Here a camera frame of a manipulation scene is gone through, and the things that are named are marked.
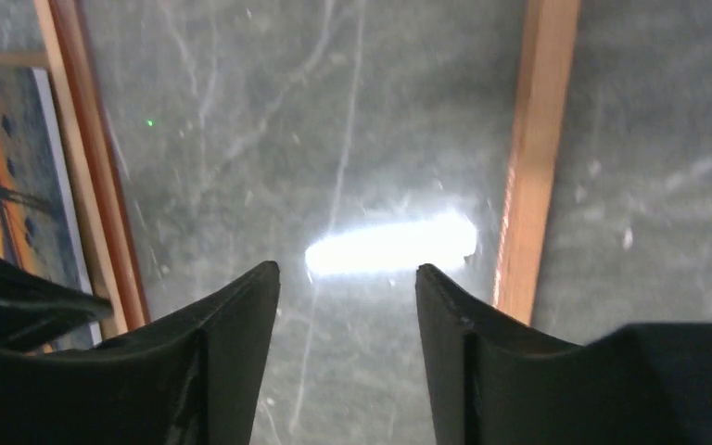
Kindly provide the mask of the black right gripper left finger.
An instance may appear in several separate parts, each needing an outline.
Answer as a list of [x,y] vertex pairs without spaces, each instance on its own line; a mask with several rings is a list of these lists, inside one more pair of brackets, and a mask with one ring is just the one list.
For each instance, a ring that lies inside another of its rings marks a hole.
[[0,444],[247,444],[280,293],[264,261],[89,350],[0,350]]

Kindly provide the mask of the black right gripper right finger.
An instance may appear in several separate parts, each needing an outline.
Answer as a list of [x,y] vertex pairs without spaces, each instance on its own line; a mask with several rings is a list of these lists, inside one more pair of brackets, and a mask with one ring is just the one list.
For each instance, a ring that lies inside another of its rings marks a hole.
[[416,273],[439,444],[712,444],[712,323],[627,324],[585,345]]

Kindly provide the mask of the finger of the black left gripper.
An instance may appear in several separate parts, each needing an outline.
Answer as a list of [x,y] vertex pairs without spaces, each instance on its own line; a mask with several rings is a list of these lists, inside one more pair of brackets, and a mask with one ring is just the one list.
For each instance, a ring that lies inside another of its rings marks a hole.
[[112,314],[108,299],[58,285],[0,258],[0,348],[36,350]]

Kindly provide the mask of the sunset photo print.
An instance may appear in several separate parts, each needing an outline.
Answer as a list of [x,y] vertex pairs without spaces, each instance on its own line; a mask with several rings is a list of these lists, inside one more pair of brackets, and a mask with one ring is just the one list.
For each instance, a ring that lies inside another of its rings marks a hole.
[[[95,295],[85,259],[50,77],[0,62],[0,258],[58,285]],[[98,323],[36,350],[86,350]]]

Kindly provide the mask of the clear acrylic sheet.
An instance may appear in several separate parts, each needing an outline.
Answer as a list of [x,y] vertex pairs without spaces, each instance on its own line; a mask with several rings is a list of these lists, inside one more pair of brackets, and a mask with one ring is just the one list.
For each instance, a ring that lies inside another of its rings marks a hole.
[[490,294],[521,1],[84,1],[151,319],[263,260],[256,444],[434,442],[413,292]]

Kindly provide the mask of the wooden picture frame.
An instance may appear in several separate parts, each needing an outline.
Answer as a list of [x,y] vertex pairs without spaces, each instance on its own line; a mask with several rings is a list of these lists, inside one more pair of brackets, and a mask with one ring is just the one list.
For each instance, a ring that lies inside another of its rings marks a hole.
[[291,296],[408,276],[405,224],[476,224],[487,299],[530,315],[574,1],[0,1],[0,50],[83,33],[146,303],[262,260]]

